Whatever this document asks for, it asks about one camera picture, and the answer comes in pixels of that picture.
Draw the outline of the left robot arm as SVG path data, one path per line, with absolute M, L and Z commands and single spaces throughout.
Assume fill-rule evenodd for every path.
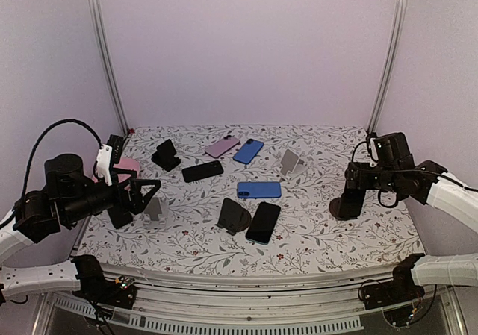
M 83 161 L 76 154 L 61 154 L 44 164 L 46 185 L 21 196 L 1 221 L 1 260 L 43 241 L 62 228 L 107 212 L 115 228 L 121 228 L 142 213 L 161 188 L 159 180 L 144 180 L 130 171 L 118 184 L 93 181 L 84 175 Z M 70 291 L 93 304 L 131 309 L 137 287 L 121 277 L 109 281 L 93 255 L 32 268 L 1 268 L 1 302 L 18 295 Z

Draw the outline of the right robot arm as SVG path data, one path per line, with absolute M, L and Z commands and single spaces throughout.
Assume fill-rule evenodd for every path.
M 407 198 L 447 213 L 471 230 L 477 229 L 477 189 L 459 181 L 447 168 L 426 160 L 415 164 L 402 132 L 367 136 L 364 144 L 372 158 L 369 163 L 351 160 L 345 170 L 341 196 L 329 204 L 337 220 L 361 215 L 368 190 L 395 194 L 394 207 Z M 477 285 L 477 255 L 431 256 L 412 254 L 394 268 L 394 280 L 386 287 L 393 302 L 401 302 L 415 286 Z

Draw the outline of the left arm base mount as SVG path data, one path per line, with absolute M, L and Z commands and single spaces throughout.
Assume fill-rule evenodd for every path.
M 77 274 L 75 279 L 80 281 L 80 290 L 72 294 L 97 304 L 131 310 L 137 297 L 137 287 L 132 278 L 120 276 L 115 280 L 108 280 L 99 261 L 93 255 L 81 255 L 71 259 Z

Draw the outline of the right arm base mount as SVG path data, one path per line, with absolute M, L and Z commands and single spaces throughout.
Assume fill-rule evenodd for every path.
M 358 299 L 364 304 L 366 310 L 397 305 L 407 301 L 417 300 L 417 304 L 406 307 L 386 310 L 382 313 L 385 321 L 393 328 L 409 328 L 426 317 L 435 303 L 438 286 L 435 285 L 432 299 L 428 308 L 418 316 L 420 306 L 424 300 L 424 287 L 416 285 L 412 280 L 412 269 L 424 253 L 415 253 L 406 257 L 392 271 L 392 279 L 378 281 L 367 279 L 358 288 Z

